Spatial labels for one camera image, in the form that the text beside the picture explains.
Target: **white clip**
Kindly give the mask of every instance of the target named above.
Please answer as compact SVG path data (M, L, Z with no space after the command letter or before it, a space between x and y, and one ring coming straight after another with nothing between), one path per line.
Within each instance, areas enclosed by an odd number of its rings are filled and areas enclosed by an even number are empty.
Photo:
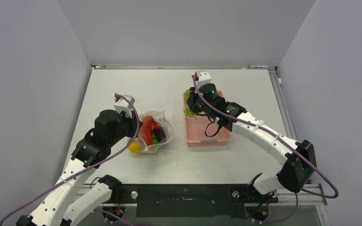
M74 185L70 182L68 182L66 179L64 179L63 177L59 177L59 180L65 182L67 185L70 185L71 187L74 187Z
M256 124L256 126L253 128L252 132L256 132L256 130L264 124L264 121L263 120L259 120L259 123Z
M278 134L275 136L275 138L271 141L271 143L274 143L274 142L277 140L277 138L279 138L280 136L281 136L281 134L278 133Z

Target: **robotic arm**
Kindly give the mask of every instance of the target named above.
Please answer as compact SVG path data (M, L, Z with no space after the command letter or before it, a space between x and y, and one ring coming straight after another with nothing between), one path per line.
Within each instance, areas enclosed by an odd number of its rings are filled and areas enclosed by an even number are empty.
M206 71L196 72L194 75L197 88L189 89L190 95L187 105L192 113L208 116L214 120L220 127L240 134L251 140L262 149L267 151L282 166L281 171L272 175L257 175L248 185L248 193L253 200L260 199L266 194L280 188L286 188L291 192L298 193L314 170L294 154L288 147L292 147L316 166L313 145L305 140L302 143L290 139L264 124L263 120L256 119L244 107L235 102L227 102L217 93L216 86L211 83L211 77ZM210 108L201 100L198 93L223 114ZM237 119L247 121L249 124L242 123Z
M134 98L124 96L132 104ZM92 166L111 153L111 147L124 137L133 137L137 119L124 99L116 98L115 110L104 110L95 120L95 127L78 142L71 159L56 184L64 184L50 192L42 203L29 215L22 216L17 226L75 226L101 203L120 193L121 182L106 175L80 199L71 203L84 182L99 167L90 169L71 180L66 178Z

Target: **pink tray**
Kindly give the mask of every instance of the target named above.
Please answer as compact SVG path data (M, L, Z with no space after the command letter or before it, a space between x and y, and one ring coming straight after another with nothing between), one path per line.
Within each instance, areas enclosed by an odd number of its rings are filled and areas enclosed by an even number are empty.
M222 91L218 90L219 95L222 97ZM184 98L184 109L187 107L187 103ZM226 145L231 140L231 133L221 128L220 132L214 137L206 137L205 129L210 123L207 117L197 116L197 119L188 116L185 117L185 132L187 138L188 147L197 146L214 146L214 145ZM212 124L207 128L207 134L211 135L217 131L218 125Z

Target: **gray wall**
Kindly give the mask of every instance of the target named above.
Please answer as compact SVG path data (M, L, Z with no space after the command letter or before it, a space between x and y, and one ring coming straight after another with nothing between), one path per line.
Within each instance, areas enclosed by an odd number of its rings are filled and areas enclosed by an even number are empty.
M314 0L59 0L99 65L278 65Z
M331 222L362 225L362 1L316 0L279 74L298 138L340 190Z
M0 0L0 219L59 176L90 68L56 0Z

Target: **lemon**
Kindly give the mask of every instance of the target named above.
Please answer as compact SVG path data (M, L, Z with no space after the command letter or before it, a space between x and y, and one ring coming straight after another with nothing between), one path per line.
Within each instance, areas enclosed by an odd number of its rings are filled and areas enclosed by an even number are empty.
M130 146L128 146L128 150L135 154L141 154L141 148L136 141L133 141Z

